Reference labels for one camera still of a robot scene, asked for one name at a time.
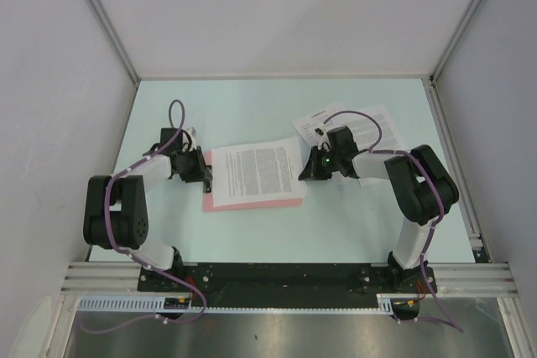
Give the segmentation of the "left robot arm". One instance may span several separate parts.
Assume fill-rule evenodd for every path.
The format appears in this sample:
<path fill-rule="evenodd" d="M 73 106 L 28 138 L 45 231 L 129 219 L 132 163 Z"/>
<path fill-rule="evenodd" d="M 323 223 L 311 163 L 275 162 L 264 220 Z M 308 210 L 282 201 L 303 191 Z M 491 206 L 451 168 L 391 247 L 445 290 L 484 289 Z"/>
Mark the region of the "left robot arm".
<path fill-rule="evenodd" d="M 89 179 L 83 222 L 83 237 L 90 246 L 114 250 L 140 259 L 156 280 L 174 291 L 185 281 L 185 267 L 177 248 L 149 240 L 146 194 L 174 176 L 189 183 L 202 183 L 211 191 L 211 166 L 196 143 L 196 130 L 163 128 L 160 142 L 143 156 L 141 163 L 124 174 L 93 176 Z"/>

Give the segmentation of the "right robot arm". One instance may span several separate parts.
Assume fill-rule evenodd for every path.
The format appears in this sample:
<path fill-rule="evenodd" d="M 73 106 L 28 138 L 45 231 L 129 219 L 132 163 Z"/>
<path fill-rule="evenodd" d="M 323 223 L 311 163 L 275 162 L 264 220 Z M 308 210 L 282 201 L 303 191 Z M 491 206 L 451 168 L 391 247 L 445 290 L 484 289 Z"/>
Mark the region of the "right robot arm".
<path fill-rule="evenodd" d="M 427 267 L 436 227 L 459 200 L 459 191 L 428 145 L 410 151 L 361 150 L 348 127 L 315 129 L 320 137 L 310 149 L 300 180 L 328 180 L 334 173 L 349 179 L 390 183 L 404 217 L 399 239 L 388 254 L 381 278 L 397 292 L 433 293 L 434 272 Z"/>

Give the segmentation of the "pink clipboard folder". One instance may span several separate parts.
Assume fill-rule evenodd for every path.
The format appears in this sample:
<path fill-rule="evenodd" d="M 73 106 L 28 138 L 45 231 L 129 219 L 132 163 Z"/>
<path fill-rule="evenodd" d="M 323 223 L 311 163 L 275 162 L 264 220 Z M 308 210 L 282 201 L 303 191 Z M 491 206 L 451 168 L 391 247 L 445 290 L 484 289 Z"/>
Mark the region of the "pink clipboard folder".
<path fill-rule="evenodd" d="M 203 196 L 203 211 L 218 212 L 226 210 L 251 210 L 260 208 L 300 206 L 302 197 L 283 199 L 262 199 L 258 201 L 258 182 L 256 170 L 253 171 L 253 197 L 247 196 L 248 184 L 244 182 L 242 158 L 240 153 L 211 150 L 204 154 L 207 165 L 212 166 L 213 180 L 211 191 Z M 224 198 L 224 185 L 229 190 L 229 200 L 225 205 L 218 205 L 216 197 Z"/>

